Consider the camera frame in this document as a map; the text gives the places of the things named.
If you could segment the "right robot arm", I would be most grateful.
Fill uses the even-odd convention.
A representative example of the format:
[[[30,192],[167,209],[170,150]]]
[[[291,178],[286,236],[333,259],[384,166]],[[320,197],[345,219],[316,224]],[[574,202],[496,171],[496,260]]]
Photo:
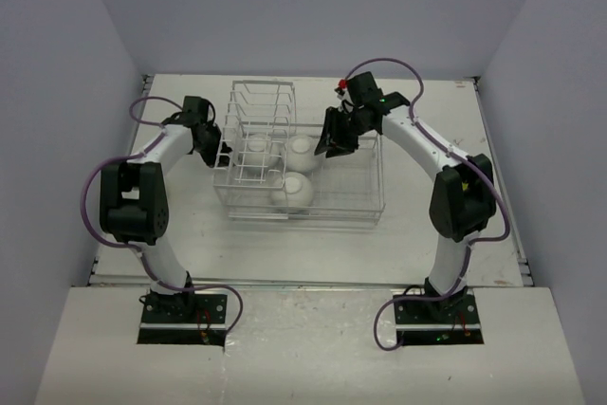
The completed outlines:
[[[325,111],[317,155],[350,155],[362,135],[376,132],[404,150],[432,182],[436,253],[421,293],[403,294],[402,306],[415,319],[444,322],[464,298],[472,248],[497,211],[492,163],[449,145],[416,115],[412,101],[384,92],[370,72],[340,80],[335,91],[340,104]]]

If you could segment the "white bowl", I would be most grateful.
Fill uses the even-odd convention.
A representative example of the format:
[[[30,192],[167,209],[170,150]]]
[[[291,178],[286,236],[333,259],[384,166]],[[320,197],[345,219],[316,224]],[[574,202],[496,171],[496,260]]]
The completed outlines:
[[[291,137],[283,149],[283,160],[290,172],[307,174],[320,164],[320,157],[314,155],[315,143],[307,135]]]
[[[312,205],[314,188],[308,177],[297,172],[277,175],[271,180],[271,203],[283,212],[301,212]]]
[[[245,139],[240,161],[245,172],[260,174],[275,166],[281,157],[281,143],[266,135],[252,135]]]

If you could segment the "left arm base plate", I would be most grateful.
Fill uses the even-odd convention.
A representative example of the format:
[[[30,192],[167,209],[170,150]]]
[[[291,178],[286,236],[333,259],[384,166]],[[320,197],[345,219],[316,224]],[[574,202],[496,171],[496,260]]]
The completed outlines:
[[[225,346],[226,294],[141,296],[137,344]]]

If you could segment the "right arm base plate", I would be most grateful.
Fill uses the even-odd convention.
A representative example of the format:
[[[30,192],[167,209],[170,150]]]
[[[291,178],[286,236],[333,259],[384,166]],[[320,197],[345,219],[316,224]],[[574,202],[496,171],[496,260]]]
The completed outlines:
[[[484,337],[473,291],[467,288],[437,303],[393,304],[396,341],[401,346],[483,344]]]

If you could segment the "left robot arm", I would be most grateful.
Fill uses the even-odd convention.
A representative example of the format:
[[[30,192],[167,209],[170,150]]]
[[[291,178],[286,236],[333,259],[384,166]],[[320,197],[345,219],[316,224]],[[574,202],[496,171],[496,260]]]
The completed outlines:
[[[193,154],[211,168],[225,149],[209,100],[187,96],[176,108],[155,124],[158,135],[135,154],[101,165],[99,223],[114,238],[105,244],[132,250],[151,280],[145,311],[161,322],[185,323],[199,308],[191,275],[165,237],[170,222],[165,175]]]

